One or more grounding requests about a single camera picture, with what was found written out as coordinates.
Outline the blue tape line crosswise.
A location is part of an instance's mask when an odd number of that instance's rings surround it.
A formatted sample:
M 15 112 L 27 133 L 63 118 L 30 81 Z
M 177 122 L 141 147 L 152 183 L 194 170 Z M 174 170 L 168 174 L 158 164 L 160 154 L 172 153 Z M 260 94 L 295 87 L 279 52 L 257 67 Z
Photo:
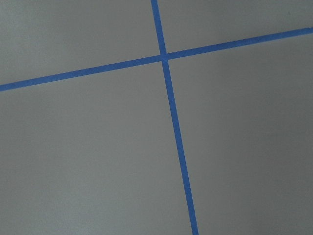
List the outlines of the blue tape line crosswise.
M 219 44 L 214 44 L 214 45 L 208 45 L 208 46 L 203 46 L 203 47 L 170 52 L 170 53 L 167 53 L 166 55 L 149 56 L 149 57 L 133 59 L 129 61 L 123 61 L 123 62 L 101 65 L 101 66 L 92 67 L 92 68 L 74 70 L 74 71 L 49 75 L 49 76 L 43 76 L 43 77 L 38 77 L 38 78 L 33 78 L 33 79 L 28 79 L 28 80 L 23 80 L 23 81 L 2 84 L 0 86 L 0 90 L 4 92 L 4 91 L 20 89 L 20 88 L 29 87 L 29 86 L 36 86 L 36 85 L 45 84 L 45 83 L 72 79 L 72 78 L 81 77 L 81 76 L 103 73 L 107 71 L 114 71 L 114 70 L 120 70 L 120 69 L 136 67 L 136 66 L 141 66 L 141 65 L 146 65 L 146 64 L 152 64 L 152 63 L 160 62 L 162 61 L 162 59 L 173 60 L 173 59 L 189 57 L 189 56 L 194 56 L 198 54 L 211 53 L 211 52 L 235 48 L 235 47 L 244 47 L 248 45 L 281 40 L 285 38 L 309 35 L 312 33 L 313 33 L 313 29 L 311 27 L 307 27 L 307 28 L 302 28 L 302 29 L 295 29 L 295 30 L 290 30 L 290 31 L 285 31 L 285 32 L 262 35 L 262 36 L 252 37 L 252 38 L 235 40 L 231 42 L 225 42 L 225 43 L 219 43 Z

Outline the blue tape line lengthwise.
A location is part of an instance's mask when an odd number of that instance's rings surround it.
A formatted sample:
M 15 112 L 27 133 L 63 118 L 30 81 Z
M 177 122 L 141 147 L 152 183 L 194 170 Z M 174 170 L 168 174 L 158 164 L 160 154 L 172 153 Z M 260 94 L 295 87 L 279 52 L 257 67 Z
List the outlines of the blue tape line lengthwise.
M 179 117 L 177 113 L 175 94 L 174 94 L 174 89 L 173 89 L 173 84 L 172 84 L 168 53 L 166 50 L 166 43 L 165 43 L 165 38 L 163 34 L 158 1 L 152 0 L 151 5 L 152 5 L 154 23 L 155 23 L 155 28 L 156 28 L 158 47 L 159 47 L 159 52 L 160 52 L 160 57 L 161 57 L 163 75 L 164 75 L 164 80 L 165 80 L 165 86 L 166 86 L 166 91 L 167 91 L 168 103 L 169 103 L 169 108 L 170 108 L 170 113 L 171 113 L 172 126 L 174 130 L 175 142 L 177 146 L 181 177 L 183 181 L 185 198 L 186 198 L 186 203 L 188 207 L 191 231 L 193 235 L 198 235 L 199 229 L 198 229 L 197 218 L 196 218 L 196 213 L 195 213 L 195 208 L 194 208 L 194 201 L 193 201 L 193 195 L 192 195 L 192 190 L 191 190 L 191 185 L 190 185 L 184 146 L 183 146 L 183 141 L 182 141 L 182 136 L 181 136 L 181 131 L 180 131 Z

